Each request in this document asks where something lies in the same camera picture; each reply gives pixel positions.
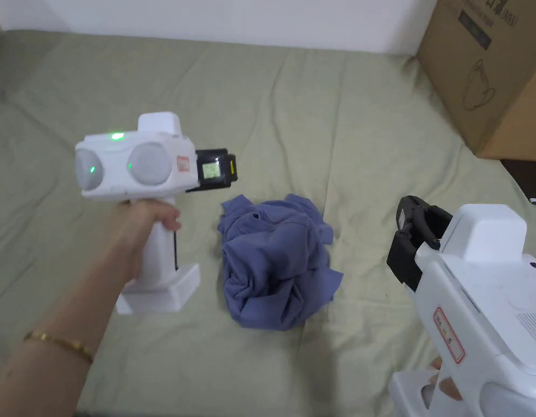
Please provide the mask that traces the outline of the person's right hand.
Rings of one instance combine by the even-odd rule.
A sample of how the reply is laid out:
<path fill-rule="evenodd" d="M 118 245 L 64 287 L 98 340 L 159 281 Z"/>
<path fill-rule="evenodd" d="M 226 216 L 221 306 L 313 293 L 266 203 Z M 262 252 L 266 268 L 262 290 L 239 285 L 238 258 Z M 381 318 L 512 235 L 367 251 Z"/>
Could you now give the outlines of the person's right hand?
<path fill-rule="evenodd" d="M 463 398 L 451 377 L 439 380 L 442 375 L 442 364 L 443 361 L 441 357 L 437 356 L 433 359 L 433 361 L 430 363 L 430 367 L 436 372 L 428 379 L 427 383 L 434 388 L 437 386 L 439 390 L 447 397 L 455 401 L 461 401 Z"/>

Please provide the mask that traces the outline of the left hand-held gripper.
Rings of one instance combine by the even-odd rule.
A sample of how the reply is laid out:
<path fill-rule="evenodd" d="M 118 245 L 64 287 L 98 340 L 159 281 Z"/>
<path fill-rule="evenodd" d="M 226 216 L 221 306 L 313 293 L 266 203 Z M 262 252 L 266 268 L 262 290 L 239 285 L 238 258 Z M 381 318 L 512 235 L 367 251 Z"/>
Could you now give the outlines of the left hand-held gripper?
<path fill-rule="evenodd" d="M 75 148 L 75 172 L 85 198 L 170 205 L 190 189 L 229 188 L 238 180 L 236 156 L 226 148 L 196 151 L 172 112 L 142 114 L 135 131 L 86 136 Z M 199 265 L 178 265 L 175 233 L 156 223 L 141 273 L 126 285 L 116 308 L 119 314 L 176 312 L 199 285 Z"/>

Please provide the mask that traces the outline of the person's left hand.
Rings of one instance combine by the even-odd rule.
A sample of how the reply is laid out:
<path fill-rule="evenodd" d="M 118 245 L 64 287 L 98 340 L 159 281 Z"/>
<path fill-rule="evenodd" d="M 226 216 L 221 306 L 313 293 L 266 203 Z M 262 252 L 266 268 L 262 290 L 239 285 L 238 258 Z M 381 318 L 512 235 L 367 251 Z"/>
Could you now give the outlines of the person's left hand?
<path fill-rule="evenodd" d="M 180 212 L 156 200 L 120 203 L 114 210 L 107 239 L 81 285 L 84 298 L 99 304 L 113 302 L 141 270 L 146 242 L 154 225 L 167 231 L 180 229 Z"/>

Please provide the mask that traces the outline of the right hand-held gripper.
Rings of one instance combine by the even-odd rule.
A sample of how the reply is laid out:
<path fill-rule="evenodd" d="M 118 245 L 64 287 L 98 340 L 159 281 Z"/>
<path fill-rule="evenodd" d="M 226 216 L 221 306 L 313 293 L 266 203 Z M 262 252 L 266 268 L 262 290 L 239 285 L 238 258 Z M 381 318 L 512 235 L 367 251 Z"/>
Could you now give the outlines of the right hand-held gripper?
<path fill-rule="evenodd" d="M 396 416 L 536 416 L 536 258 L 526 222 L 509 206 L 467 204 L 455 214 L 400 199 L 387 264 L 411 297 L 451 377 L 455 401 L 427 381 L 393 373 Z"/>

